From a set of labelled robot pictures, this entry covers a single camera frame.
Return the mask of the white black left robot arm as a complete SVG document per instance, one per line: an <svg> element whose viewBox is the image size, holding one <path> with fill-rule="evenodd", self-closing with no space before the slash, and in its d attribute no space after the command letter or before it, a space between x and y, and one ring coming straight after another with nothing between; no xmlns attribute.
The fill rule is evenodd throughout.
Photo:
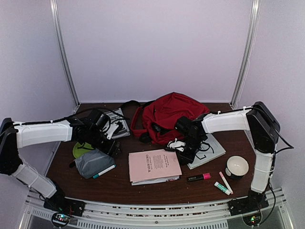
<svg viewBox="0 0 305 229"><path fill-rule="evenodd" d="M118 119L112 120L103 111L92 109L88 116L82 118L70 115L37 122L14 122L5 118L0 126L0 172L38 191L50 199L50 204L58 212L64 212L69 204L61 188L21 159L19 149L51 142L76 141L91 145L103 156L105 163L120 149L119 142L112 136L123 127L121 121L125 116L119 113L116 116Z"/></svg>

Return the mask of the red student backpack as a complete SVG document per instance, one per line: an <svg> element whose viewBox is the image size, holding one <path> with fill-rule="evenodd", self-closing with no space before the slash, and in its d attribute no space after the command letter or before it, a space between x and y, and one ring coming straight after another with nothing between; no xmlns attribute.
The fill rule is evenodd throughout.
<svg viewBox="0 0 305 229"><path fill-rule="evenodd" d="M209 113L209 108L184 94L172 92L156 100L141 105L138 101L130 103L139 106L132 118L130 130L143 143L166 145L174 139L183 139L183 135L175 129L179 118L185 116L190 120L201 114Z"/></svg>

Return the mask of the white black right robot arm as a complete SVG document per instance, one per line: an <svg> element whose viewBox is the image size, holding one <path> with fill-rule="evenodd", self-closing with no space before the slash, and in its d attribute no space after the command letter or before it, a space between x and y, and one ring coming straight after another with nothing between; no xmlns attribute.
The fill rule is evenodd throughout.
<svg viewBox="0 0 305 229"><path fill-rule="evenodd" d="M176 150L181 165L192 163L207 134L224 131L250 131L255 149L254 176L248 197L247 210L255 210L263 202L267 185L275 166L276 144L280 125L263 102L227 112L206 113L190 120L178 119L175 129L185 137L185 145Z"/></svg>

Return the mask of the pink Warm Chord book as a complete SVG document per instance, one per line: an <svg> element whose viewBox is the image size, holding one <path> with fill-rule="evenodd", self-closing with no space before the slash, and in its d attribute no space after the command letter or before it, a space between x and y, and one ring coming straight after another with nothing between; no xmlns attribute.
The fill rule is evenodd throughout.
<svg viewBox="0 0 305 229"><path fill-rule="evenodd" d="M182 175L176 153L163 149L130 153L128 162L133 186L175 181Z"/></svg>

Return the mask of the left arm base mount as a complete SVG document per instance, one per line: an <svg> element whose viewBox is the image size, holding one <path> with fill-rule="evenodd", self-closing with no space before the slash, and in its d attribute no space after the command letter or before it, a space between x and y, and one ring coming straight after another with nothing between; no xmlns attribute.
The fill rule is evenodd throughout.
<svg viewBox="0 0 305 229"><path fill-rule="evenodd" d="M44 201L43 207L56 212L64 213L65 215L81 217L85 209L85 202L65 198L64 203L59 207L55 205L55 203L51 203L49 200L46 200Z"/></svg>

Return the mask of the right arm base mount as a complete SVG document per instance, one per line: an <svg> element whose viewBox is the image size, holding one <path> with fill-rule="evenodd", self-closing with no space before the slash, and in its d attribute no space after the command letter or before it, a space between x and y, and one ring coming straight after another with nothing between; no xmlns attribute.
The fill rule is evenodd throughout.
<svg viewBox="0 0 305 229"><path fill-rule="evenodd" d="M258 212L259 210L268 207L269 203L266 197L264 197L261 202L257 202L255 199L246 197L240 199L234 198L228 201L227 205L231 216L235 216L250 212Z"/></svg>

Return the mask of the grey Great Gatsby book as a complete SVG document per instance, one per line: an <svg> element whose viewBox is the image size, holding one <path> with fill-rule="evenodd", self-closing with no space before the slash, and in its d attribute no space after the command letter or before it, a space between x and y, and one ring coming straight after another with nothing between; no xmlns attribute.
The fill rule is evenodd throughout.
<svg viewBox="0 0 305 229"><path fill-rule="evenodd" d="M201 147L197 151L194 161L187 164L190 170L225 155L226 150L221 146L217 139L212 134L208 134L207 137L208 138L205 141L202 141Z"/></svg>

